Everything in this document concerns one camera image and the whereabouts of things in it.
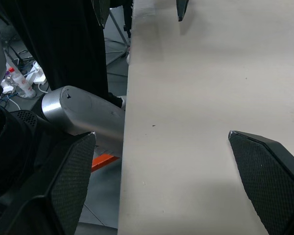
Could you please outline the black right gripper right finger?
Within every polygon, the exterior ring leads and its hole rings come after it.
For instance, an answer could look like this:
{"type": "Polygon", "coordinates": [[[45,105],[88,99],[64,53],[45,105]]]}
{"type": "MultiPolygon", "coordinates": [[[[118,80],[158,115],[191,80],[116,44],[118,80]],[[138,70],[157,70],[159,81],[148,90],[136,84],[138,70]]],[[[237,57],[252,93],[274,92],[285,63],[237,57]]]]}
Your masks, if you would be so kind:
{"type": "Polygon", "coordinates": [[[244,190],[270,235],[294,235],[294,156],[279,142],[228,135],[244,190]]]}

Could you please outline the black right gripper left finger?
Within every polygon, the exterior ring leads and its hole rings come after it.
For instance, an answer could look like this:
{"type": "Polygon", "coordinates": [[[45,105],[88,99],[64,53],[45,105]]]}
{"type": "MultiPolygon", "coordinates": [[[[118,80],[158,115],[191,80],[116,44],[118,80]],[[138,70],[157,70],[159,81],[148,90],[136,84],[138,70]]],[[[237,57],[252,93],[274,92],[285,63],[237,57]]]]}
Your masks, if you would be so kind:
{"type": "Polygon", "coordinates": [[[73,235],[91,174],[96,136],[60,142],[0,217],[0,235],[73,235]]]}

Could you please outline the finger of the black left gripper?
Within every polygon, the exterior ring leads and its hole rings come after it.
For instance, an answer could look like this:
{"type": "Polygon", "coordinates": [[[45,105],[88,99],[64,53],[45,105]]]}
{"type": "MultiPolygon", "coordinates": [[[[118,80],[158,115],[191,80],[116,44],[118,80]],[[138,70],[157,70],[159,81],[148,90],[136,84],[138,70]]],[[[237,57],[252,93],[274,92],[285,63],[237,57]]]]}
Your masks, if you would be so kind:
{"type": "Polygon", "coordinates": [[[110,0],[91,0],[98,24],[105,28],[110,11],[110,0]]]}
{"type": "Polygon", "coordinates": [[[176,0],[176,9],[179,22],[181,22],[184,19],[188,3],[189,0],[176,0]]]}

